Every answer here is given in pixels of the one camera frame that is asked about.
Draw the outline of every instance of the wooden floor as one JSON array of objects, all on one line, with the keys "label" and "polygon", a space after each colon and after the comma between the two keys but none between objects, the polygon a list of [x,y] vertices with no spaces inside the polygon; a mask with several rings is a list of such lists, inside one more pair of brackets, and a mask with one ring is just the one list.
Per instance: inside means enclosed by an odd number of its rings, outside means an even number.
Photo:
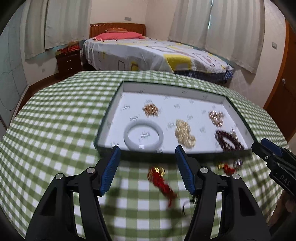
[{"label": "wooden floor", "polygon": [[[82,71],[91,71],[91,70],[95,70],[95,68],[93,66],[91,66],[90,64],[86,64],[82,66]],[[43,80],[38,81],[37,83],[31,85],[24,98],[22,99],[20,106],[17,110],[17,113],[21,110],[21,108],[23,108],[23,106],[29,101],[29,99],[35,94],[37,93],[39,90],[48,87],[50,85],[53,85],[55,83],[58,83],[62,80],[65,80],[67,78],[69,78],[70,76],[60,76],[59,73],[54,74],[52,76],[49,76]]]}]

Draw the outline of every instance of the red box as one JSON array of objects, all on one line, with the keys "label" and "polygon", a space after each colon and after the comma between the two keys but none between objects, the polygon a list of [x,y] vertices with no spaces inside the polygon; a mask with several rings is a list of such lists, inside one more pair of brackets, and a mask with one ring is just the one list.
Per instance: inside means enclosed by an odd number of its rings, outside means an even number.
[{"label": "red box", "polygon": [[69,51],[69,52],[70,52],[70,51],[74,51],[74,50],[78,50],[78,49],[80,49],[80,48],[79,48],[79,45],[74,45],[74,46],[68,47],[68,51]]},{"label": "red box", "polygon": [[58,51],[60,51],[61,53],[66,53],[66,52],[68,52],[67,48],[59,49]]}]

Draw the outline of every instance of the green checkered tablecloth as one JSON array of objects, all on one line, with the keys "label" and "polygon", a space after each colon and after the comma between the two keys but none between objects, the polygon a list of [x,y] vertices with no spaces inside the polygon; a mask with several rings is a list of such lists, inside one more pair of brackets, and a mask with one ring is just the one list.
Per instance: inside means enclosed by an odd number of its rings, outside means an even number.
[{"label": "green checkered tablecloth", "polygon": [[[226,95],[241,112],[260,141],[266,137],[288,147],[282,133],[266,111],[230,89],[202,80],[155,71],[80,72],[36,93],[11,123],[0,144],[0,205],[8,219],[25,236],[30,219],[54,176],[80,174],[94,166],[99,155],[93,141],[107,107],[122,81],[162,83]],[[147,180],[149,163],[122,160],[110,190],[99,198],[113,240],[183,240],[193,214],[175,163],[161,164],[165,180],[178,194],[173,208]],[[275,208],[281,188],[269,178],[263,160],[253,155],[239,172],[266,219]],[[74,210],[79,235],[83,236],[79,199]],[[212,236],[217,235],[221,195]]]}]

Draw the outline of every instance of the blue gripper pad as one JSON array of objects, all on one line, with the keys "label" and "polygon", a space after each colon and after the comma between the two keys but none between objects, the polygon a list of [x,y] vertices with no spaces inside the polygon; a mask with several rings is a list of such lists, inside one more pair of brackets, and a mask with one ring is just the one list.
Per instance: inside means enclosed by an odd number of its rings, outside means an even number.
[{"label": "blue gripper pad", "polygon": [[100,196],[105,195],[105,193],[110,189],[111,183],[115,176],[117,167],[119,165],[120,160],[120,148],[117,147],[114,151],[113,155],[111,156],[106,169],[103,172],[101,177],[101,187],[100,187]]},{"label": "blue gripper pad", "polygon": [[282,157],[283,152],[281,151],[281,148],[278,147],[276,144],[271,142],[270,140],[263,138],[260,142],[263,146],[265,146],[267,149],[272,151],[274,154],[276,154],[278,157]]},{"label": "blue gripper pad", "polygon": [[195,192],[194,176],[186,161],[185,156],[183,155],[179,147],[176,147],[175,156],[177,159],[177,165],[181,173],[185,188],[187,191],[190,192],[191,195],[193,195]]}]

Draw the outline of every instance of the bed sheet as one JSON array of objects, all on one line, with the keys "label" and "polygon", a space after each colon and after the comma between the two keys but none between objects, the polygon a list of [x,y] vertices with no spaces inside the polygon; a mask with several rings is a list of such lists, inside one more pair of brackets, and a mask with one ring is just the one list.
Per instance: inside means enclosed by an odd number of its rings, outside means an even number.
[{"label": "bed sheet", "polygon": [[234,68],[206,51],[156,39],[123,39],[83,44],[84,62],[96,70],[156,70],[225,73]]}]

